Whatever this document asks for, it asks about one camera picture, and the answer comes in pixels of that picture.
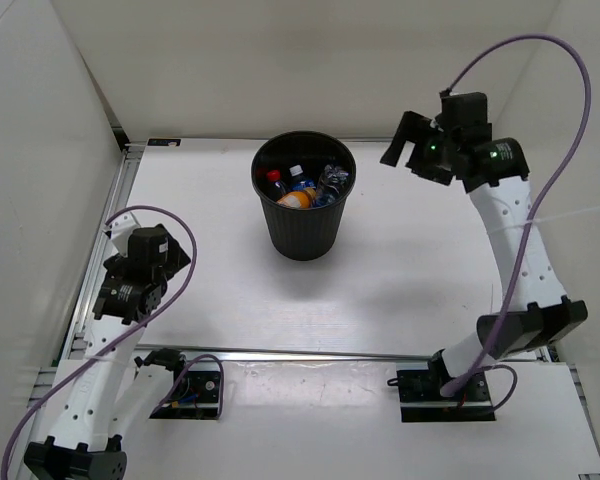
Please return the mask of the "tall white cap water bottle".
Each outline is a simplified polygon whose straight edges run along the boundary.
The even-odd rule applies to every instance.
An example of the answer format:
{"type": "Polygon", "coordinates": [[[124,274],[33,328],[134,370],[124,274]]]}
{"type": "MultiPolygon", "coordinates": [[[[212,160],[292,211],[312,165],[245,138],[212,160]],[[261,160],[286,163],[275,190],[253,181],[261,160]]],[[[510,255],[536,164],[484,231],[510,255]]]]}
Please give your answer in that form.
{"type": "Polygon", "coordinates": [[[319,208],[336,202],[345,192],[349,180],[350,173],[341,166],[326,165],[318,180],[313,206],[319,208]]]}

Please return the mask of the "red cap water bottle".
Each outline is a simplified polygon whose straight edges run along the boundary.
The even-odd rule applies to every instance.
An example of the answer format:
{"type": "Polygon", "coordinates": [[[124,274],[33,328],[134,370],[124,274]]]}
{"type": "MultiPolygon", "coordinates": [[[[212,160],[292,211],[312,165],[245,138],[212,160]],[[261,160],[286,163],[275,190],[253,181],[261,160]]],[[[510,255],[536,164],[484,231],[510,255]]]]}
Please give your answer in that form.
{"type": "Polygon", "coordinates": [[[270,170],[266,173],[266,193],[271,200],[277,202],[289,192],[279,170],[270,170]]]}

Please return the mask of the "blue cap water bottle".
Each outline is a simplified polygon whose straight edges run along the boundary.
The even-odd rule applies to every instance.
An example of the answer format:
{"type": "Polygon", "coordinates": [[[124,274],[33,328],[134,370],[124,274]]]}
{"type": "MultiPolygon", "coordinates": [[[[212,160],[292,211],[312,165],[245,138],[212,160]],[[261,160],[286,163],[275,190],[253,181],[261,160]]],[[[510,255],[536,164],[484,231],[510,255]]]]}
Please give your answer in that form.
{"type": "Polygon", "coordinates": [[[294,165],[289,168],[291,175],[291,190],[302,191],[306,188],[315,189],[315,182],[305,174],[303,168],[300,165],[294,165]]]}

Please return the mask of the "orange juice bottle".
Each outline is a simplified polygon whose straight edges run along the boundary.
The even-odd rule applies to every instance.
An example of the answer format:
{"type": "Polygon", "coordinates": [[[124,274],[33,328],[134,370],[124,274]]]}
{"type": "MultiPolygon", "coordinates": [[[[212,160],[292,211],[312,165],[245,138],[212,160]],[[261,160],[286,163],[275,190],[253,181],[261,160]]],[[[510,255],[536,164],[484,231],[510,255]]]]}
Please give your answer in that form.
{"type": "Polygon", "coordinates": [[[277,201],[278,205],[292,209],[309,209],[316,198],[316,190],[307,187],[302,190],[292,191],[277,201]]]}

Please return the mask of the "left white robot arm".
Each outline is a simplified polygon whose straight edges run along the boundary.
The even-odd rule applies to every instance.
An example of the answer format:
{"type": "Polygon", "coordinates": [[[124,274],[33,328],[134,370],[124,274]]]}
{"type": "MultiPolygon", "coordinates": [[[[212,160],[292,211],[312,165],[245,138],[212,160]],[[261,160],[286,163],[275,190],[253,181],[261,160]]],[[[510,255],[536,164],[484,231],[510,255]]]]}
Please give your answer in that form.
{"type": "Polygon", "coordinates": [[[133,353],[149,323],[176,300],[167,293],[179,272],[191,273],[195,255],[187,253],[162,224],[140,226],[125,214],[108,232],[117,252],[93,306],[81,365],[51,389],[69,393],[46,438],[32,441],[24,463],[38,479],[121,479],[127,469],[124,450],[135,423],[148,419],[165,397],[186,395],[190,377],[174,350],[139,360],[139,373],[120,388],[133,353]]]}

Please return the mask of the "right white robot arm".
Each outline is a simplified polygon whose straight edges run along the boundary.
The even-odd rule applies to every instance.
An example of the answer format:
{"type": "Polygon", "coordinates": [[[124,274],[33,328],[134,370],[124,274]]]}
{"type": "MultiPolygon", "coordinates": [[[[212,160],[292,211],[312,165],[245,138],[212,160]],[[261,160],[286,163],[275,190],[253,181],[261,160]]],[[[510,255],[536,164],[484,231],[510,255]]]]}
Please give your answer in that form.
{"type": "Polygon", "coordinates": [[[429,360],[429,387],[440,399],[457,396],[468,380],[501,360],[563,338],[588,317],[569,297],[535,225],[537,197],[521,144],[496,139],[483,113],[427,118],[403,114],[381,158],[397,164],[405,144],[418,177],[443,185],[462,182],[482,220],[503,290],[498,312],[482,315],[473,333],[429,360]]]}

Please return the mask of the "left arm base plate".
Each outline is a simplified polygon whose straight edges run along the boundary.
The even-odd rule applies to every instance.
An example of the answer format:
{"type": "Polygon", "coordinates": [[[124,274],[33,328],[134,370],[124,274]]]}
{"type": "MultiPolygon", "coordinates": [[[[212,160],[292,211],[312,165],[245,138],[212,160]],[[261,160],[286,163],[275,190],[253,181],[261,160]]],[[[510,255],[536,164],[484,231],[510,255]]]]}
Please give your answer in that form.
{"type": "Polygon", "coordinates": [[[173,387],[150,415],[163,420],[219,420],[224,407],[225,372],[214,355],[183,357],[173,372],[173,387]]]}

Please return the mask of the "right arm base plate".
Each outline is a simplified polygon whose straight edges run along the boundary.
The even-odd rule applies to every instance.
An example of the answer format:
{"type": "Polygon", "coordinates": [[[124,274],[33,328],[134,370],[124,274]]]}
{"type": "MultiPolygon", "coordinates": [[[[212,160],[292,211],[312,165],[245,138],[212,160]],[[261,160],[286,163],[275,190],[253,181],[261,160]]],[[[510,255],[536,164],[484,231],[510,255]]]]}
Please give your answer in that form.
{"type": "Polygon", "coordinates": [[[397,370],[387,381],[398,390],[403,423],[458,423],[495,421],[493,403],[484,373],[475,375],[453,397],[443,397],[426,368],[397,370]]]}

